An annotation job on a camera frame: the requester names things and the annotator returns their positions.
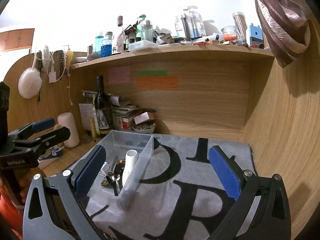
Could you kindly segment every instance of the orange clothing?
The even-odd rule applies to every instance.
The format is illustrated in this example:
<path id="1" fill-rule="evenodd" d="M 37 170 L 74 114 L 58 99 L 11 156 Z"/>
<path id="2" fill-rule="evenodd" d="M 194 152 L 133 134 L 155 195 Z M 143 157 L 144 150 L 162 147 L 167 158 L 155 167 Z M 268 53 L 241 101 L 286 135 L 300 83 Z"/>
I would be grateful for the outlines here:
<path id="1" fill-rule="evenodd" d="M 22 219 L 23 217 L 19 215 L 18 211 L 12 204 L 10 198 L 0 188 L 0 215 L 12 228 L 14 233 L 22 240 Z"/>

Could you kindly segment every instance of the brown cabinet door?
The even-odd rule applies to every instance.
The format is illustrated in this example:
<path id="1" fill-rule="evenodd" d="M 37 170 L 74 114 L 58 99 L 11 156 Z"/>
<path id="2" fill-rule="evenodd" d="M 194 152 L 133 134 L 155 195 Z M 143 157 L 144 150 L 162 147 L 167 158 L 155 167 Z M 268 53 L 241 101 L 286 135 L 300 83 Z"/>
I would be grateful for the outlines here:
<path id="1" fill-rule="evenodd" d="M 19 39 L 18 48 L 26 49 L 32 47 L 33 33 L 35 29 L 22 29 Z"/>
<path id="2" fill-rule="evenodd" d="M 14 50 L 18 48 L 21 30 L 9 31 L 5 42 L 4 50 Z"/>
<path id="3" fill-rule="evenodd" d="M 7 40 L 8 32 L 0 33 L 0 51 L 4 50 L 5 41 Z"/>

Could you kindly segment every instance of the blue textured pad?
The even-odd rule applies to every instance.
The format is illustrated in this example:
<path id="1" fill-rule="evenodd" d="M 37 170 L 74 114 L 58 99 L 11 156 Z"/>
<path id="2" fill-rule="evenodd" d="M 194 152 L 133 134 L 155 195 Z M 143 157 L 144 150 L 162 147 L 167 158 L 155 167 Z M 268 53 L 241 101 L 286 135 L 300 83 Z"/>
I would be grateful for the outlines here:
<path id="1" fill-rule="evenodd" d="M 87 165 L 79 173 L 78 177 L 75 179 L 75 191 L 73 193 L 76 199 L 85 197 L 88 194 L 102 165 L 106 161 L 106 155 L 105 148 L 100 146 Z"/>
<path id="2" fill-rule="evenodd" d="M 38 133 L 46 129 L 49 129 L 51 127 L 54 127 L 55 124 L 56 124 L 55 120 L 53 118 L 49 118 L 49 119 L 34 123 L 32 125 L 31 130 L 33 133 Z"/>
<path id="3" fill-rule="evenodd" d="M 227 195 L 237 201 L 241 194 L 240 180 L 215 147 L 211 147 L 209 150 L 209 161 Z"/>

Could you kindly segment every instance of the bowl of nuts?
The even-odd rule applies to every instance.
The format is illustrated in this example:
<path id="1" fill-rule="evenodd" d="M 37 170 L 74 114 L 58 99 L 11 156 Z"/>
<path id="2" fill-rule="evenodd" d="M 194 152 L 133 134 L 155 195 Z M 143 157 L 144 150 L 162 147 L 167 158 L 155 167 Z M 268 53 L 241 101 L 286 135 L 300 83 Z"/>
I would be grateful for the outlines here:
<path id="1" fill-rule="evenodd" d="M 145 122 L 140 124 L 135 124 L 133 130 L 138 133 L 153 133 L 156 128 L 156 124 L 154 122 Z"/>

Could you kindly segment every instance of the silver screw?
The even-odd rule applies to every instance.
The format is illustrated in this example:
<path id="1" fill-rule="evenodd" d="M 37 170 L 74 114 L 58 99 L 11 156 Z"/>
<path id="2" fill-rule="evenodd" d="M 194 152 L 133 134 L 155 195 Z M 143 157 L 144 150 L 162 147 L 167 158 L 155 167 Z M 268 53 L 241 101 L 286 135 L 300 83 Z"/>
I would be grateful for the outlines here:
<path id="1" fill-rule="evenodd" d="M 65 171 L 62 173 L 62 175 L 65 176 L 65 177 L 69 176 L 70 174 L 71 174 L 71 170 L 65 170 Z"/>
<path id="2" fill-rule="evenodd" d="M 281 180 L 281 176 L 279 174 L 275 174 L 275 179 L 276 180 Z"/>
<path id="3" fill-rule="evenodd" d="M 251 177 L 253 175 L 252 171 L 249 171 L 249 170 L 245 170 L 244 171 L 244 174 L 247 176 L 247 177 Z"/>
<path id="4" fill-rule="evenodd" d="M 41 175 L 38 173 L 36 175 L 33 176 L 33 179 L 37 180 L 37 179 L 40 179 Z"/>

